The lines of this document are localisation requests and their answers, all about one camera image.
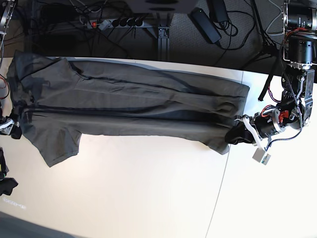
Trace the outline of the robot arm with right gripper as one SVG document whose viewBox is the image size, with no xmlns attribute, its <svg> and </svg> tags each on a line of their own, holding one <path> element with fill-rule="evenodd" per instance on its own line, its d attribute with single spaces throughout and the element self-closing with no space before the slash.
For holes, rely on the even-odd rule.
<svg viewBox="0 0 317 238">
<path fill-rule="evenodd" d="M 7 30 L 15 7 L 17 5 L 17 0 L 6 0 L 3 4 L 1 4 L 3 11 L 0 18 L 0 67 L 2 67 L 4 60 L 4 40 L 7 35 Z"/>
</svg>

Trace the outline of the robot arm with left gripper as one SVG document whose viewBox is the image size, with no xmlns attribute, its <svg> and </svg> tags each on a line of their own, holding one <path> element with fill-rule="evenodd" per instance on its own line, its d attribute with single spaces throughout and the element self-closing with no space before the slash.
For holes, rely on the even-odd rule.
<svg viewBox="0 0 317 238">
<path fill-rule="evenodd" d="M 313 107 L 313 83 L 317 63 L 317 2 L 286 0 L 283 4 L 283 40 L 275 65 L 282 68 L 283 92 L 275 106 L 265 109 L 288 110 L 287 126 L 304 127 Z"/>
</svg>

